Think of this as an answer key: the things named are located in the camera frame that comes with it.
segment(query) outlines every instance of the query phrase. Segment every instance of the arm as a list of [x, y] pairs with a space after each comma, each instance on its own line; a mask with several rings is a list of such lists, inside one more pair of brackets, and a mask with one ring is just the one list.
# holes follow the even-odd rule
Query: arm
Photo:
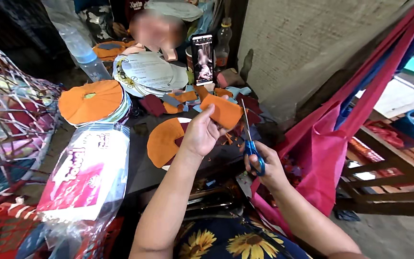
[[[258, 141], [255, 145], [266, 162], [266, 174], [260, 180], [273, 195], [292, 233], [331, 259], [340, 258], [340, 255], [364, 258], [357, 244], [342, 229], [290, 185], [276, 151]], [[247, 171], [251, 170], [250, 163], [260, 168], [256, 155], [244, 160]]]
[[197, 169], [217, 139], [226, 133], [210, 115], [215, 105], [194, 118], [169, 170], [148, 203], [135, 231], [129, 258], [171, 258]]

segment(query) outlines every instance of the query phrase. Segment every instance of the bottle cap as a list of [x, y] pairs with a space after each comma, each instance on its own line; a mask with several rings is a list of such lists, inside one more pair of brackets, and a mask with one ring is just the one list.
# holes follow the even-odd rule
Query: bottle cap
[[225, 17], [223, 18], [223, 21], [221, 22], [221, 26], [222, 27], [230, 27], [231, 26], [231, 18], [230, 17]]

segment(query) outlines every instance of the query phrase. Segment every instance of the left hand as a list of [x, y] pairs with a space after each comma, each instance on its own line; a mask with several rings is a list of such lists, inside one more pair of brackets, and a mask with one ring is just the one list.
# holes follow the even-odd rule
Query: left hand
[[199, 113], [186, 129], [180, 149], [187, 149], [200, 157], [206, 156], [215, 146], [218, 138], [229, 130], [219, 127], [210, 115], [215, 111], [215, 105], [210, 104], [207, 109]]

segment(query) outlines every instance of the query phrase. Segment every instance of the scissor blade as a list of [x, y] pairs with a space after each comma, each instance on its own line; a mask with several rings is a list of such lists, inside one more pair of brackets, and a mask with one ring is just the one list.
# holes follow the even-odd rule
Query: scissor blade
[[241, 99], [241, 106], [242, 106], [242, 119], [244, 121], [244, 130], [245, 130], [245, 136], [248, 138], [248, 141], [252, 141], [252, 136], [250, 135], [250, 127], [248, 126], [248, 118], [247, 118], [247, 111], [245, 110], [244, 100]]

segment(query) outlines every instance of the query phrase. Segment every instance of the hand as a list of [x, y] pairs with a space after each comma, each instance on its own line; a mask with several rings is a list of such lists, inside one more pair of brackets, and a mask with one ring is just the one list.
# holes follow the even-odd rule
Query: hand
[[[221, 98], [227, 100], [228, 96], [224, 95]], [[184, 134], [180, 149], [187, 149], [201, 157], [206, 156], [213, 149], [218, 138], [228, 132], [227, 129], [217, 126], [210, 119], [210, 115], [214, 111], [215, 105], [210, 104], [207, 109], [191, 120]]]
[[113, 23], [113, 31], [118, 37], [124, 38], [128, 36], [126, 28], [120, 23]]
[[[264, 184], [270, 191], [273, 189], [279, 189], [283, 186], [287, 186], [287, 184], [289, 186], [290, 183], [285, 176], [284, 168], [282, 168], [281, 160], [279, 159], [277, 152], [261, 142], [253, 142], [255, 143], [255, 147], [257, 148], [258, 153], [263, 158], [265, 163], [265, 174], [264, 176], [260, 177], [261, 183]], [[239, 149], [241, 152], [244, 152], [244, 146], [245, 144], [242, 144], [241, 148]], [[251, 172], [253, 175], [257, 175], [255, 170], [261, 172], [260, 162], [258, 161], [258, 157], [256, 155], [245, 155], [244, 163], [245, 169], [248, 172]]]

